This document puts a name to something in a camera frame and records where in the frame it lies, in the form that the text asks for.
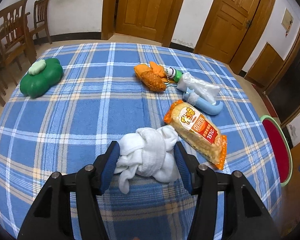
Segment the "white cloth towel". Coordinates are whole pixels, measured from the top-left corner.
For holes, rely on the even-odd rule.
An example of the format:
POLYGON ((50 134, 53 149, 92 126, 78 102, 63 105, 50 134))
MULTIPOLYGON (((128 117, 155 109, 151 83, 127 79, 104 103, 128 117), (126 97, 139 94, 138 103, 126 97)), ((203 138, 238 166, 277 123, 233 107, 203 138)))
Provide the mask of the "white cloth towel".
POLYGON ((160 183, 172 183, 179 177, 174 146, 179 137, 175 129, 162 126, 138 128, 119 140, 120 156, 114 173, 119 174, 119 189, 127 194, 129 181, 139 175, 153 177, 160 183))

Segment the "red green-rimmed trash bin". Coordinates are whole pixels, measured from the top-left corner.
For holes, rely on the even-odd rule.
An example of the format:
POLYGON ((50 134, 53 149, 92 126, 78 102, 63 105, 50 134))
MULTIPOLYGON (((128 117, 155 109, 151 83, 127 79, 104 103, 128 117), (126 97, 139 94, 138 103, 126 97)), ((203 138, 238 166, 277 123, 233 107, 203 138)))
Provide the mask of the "red green-rimmed trash bin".
POLYGON ((280 184, 282 187, 285 187, 289 183, 293 172, 292 155, 287 139, 280 125, 274 118, 269 115, 263 115, 260 120, 266 130, 273 149, 279 172, 280 184))

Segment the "orange cracker snack packet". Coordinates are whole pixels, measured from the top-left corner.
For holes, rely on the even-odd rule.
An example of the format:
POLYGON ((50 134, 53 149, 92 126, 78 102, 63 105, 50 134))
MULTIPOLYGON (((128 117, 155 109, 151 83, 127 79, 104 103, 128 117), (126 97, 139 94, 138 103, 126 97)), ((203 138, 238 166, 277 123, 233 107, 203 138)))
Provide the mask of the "orange cracker snack packet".
POLYGON ((171 104, 164 122, 217 169, 224 168, 227 137, 203 113, 189 103, 178 100, 171 104))

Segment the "blue plaid blanket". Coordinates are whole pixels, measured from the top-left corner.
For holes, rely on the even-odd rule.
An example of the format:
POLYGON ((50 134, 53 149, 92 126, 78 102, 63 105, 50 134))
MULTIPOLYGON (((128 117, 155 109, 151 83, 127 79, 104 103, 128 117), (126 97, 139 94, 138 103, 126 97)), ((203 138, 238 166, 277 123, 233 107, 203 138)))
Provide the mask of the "blue plaid blanket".
POLYGON ((16 237, 36 195, 52 172, 77 172, 113 140, 140 127, 159 128, 182 92, 153 93, 134 67, 156 62, 220 86, 221 113, 212 122, 228 139, 224 172, 241 171, 275 221, 281 186, 271 144, 238 77, 208 57, 128 43, 87 43, 46 50, 63 77, 31 99, 15 89, 0 116, 0 224, 16 237))

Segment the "orange corn plush toy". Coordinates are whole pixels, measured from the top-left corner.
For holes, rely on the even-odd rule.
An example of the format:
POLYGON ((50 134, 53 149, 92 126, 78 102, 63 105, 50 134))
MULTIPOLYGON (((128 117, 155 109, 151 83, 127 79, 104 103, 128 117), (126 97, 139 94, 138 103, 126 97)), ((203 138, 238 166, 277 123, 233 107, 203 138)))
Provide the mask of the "orange corn plush toy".
POLYGON ((163 92, 166 90, 167 76, 161 65, 151 61, 149 66, 146 64, 138 64, 134 67, 136 77, 153 92, 163 92))

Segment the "red door mat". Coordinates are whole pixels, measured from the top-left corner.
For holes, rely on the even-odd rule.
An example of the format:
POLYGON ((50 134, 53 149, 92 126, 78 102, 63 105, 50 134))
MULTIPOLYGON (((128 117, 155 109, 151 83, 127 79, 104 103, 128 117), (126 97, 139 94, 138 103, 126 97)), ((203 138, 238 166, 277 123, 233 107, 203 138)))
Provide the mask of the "red door mat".
POLYGON ((259 96, 261 97, 265 107, 267 108, 269 114, 271 117, 273 118, 277 118, 277 113, 273 107, 273 105, 271 104, 271 102, 269 101, 268 97, 264 94, 264 93, 261 93, 258 89, 258 87, 255 85, 255 84, 252 84, 253 88, 258 92, 259 96))

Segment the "green clover plush toy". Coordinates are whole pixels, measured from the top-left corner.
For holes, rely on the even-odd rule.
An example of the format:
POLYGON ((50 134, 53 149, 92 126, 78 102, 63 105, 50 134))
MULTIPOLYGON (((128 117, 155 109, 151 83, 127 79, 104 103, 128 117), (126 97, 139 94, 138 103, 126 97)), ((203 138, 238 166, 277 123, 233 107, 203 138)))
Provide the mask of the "green clover plush toy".
POLYGON ((21 79, 20 91, 24 96, 38 98, 59 83, 63 68, 57 58, 36 61, 21 79))

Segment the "dark entrance door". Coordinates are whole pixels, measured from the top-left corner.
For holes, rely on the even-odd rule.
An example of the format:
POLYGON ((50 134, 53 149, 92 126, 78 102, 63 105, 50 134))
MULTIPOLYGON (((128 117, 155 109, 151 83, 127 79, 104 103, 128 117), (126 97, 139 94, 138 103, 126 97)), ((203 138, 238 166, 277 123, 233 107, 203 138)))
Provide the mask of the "dark entrance door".
POLYGON ((281 70, 267 88, 266 95, 282 127, 300 113, 300 30, 281 70))

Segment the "low wooden cabinet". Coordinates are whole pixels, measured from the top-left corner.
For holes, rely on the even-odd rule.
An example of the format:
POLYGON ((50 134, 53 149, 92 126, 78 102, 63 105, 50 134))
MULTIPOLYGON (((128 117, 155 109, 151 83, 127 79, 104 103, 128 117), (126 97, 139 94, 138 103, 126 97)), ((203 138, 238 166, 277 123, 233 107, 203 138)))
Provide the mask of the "low wooden cabinet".
POLYGON ((244 78, 257 85, 259 89, 265 90, 275 79, 282 66, 282 57, 269 43, 266 43, 244 78))

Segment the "near wooden chair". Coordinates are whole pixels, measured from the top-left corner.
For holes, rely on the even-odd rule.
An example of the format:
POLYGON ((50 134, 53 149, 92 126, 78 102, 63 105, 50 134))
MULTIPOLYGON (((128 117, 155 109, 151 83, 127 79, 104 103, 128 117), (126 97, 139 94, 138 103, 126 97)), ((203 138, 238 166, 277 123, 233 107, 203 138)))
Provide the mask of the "near wooden chair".
POLYGON ((0 10, 0 81, 5 88, 5 77, 17 84, 8 67, 14 62, 18 63, 21 54, 25 55, 30 64, 37 60, 27 26, 27 1, 19 0, 0 10))

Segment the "wooden chair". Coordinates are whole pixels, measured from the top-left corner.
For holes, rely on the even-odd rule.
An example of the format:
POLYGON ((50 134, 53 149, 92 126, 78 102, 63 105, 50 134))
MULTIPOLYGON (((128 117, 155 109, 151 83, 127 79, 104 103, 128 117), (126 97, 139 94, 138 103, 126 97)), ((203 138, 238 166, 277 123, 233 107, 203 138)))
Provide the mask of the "wooden chair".
POLYGON ((49 44, 52 44, 47 22, 47 8, 50 0, 36 0, 33 6, 34 29, 30 31, 31 37, 36 36, 39 41, 39 32, 45 31, 49 44))
POLYGON ((5 77, 17 84, 8 67, 14 62, 18 63, 21 54, 25 55, 30 64, 37 60, 27 26, 27 1, 19 0, 0 10, 0 81, 5 88, 5 77))

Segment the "left wooden door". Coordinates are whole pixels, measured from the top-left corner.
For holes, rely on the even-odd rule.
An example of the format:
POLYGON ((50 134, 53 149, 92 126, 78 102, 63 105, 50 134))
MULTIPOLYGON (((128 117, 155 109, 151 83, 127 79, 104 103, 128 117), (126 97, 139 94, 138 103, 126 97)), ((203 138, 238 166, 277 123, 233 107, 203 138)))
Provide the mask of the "left wooden door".
POLYGON ((168 47, 184 0, 103 0, 101 38, 115 33, 168 47))

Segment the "wooden door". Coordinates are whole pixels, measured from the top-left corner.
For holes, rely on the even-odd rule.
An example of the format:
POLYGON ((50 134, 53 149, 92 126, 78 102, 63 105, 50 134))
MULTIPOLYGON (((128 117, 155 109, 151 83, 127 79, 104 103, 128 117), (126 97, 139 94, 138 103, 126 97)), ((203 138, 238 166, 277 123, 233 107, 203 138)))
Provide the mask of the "wooden door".
POLYGON ((213 0, 194 52, 226 63, 239 74, 266 28, 274 3, 213 0))
POLYGON ((103 0, 101 38, 115 33, 168 47, 184 0, 103 0))

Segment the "right wooden door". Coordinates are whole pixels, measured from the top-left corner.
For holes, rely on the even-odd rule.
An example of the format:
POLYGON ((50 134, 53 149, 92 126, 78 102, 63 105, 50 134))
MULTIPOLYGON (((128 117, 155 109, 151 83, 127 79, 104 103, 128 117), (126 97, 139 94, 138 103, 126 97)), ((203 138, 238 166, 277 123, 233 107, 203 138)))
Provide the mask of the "right wooden door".
POLYGON ((274 3, 213 0, 194 52, 226 63, 239 74, 266 28, 274 3))

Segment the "far wooden chair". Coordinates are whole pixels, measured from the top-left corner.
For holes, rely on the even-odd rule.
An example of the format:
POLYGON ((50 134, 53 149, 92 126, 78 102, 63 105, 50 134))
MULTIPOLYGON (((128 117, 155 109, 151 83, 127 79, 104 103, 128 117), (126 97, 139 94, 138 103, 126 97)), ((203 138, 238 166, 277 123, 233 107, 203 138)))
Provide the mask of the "far wooden chair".
POLYGON ((36 0, 33 6, 34 29, 30 31, 31 37, 36 36, 39 41, 39 32, 45 31, 49 44, 52 44, 47 22, 47 8, 50 0, 36 0))

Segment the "green white keychain toy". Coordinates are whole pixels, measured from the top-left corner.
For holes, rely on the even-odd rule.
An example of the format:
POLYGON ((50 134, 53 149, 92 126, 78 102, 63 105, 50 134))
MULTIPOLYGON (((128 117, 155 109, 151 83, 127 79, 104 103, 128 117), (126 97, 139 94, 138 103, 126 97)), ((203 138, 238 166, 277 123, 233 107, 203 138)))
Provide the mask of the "green white keychain toy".
POLYGON ((172 68, 172 67, 166 67, 166 68, 164 68, 164 71, 165 71, 166 77, 169 80, 172 80, 176 83, 179 82, 180 78, 183 75, 183 73, 180 70, 177 70, 177 69, 172 68))

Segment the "wall electrical panel box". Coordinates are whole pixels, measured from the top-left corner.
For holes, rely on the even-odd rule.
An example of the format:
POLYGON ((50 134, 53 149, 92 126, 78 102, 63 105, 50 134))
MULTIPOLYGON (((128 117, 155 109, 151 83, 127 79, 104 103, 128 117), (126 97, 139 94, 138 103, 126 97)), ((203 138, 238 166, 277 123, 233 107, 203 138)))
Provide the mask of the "wall electrical panel box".
POLYGON ((291 13, 288 11, 288 9, 285 9, 285 13, 283 15, 283 19, 282 19, 282 26, 284 27, 284 29, 286 30, 286 35, 288 35, 291 26, 293 24, 293 16, 291 15, 291 13))

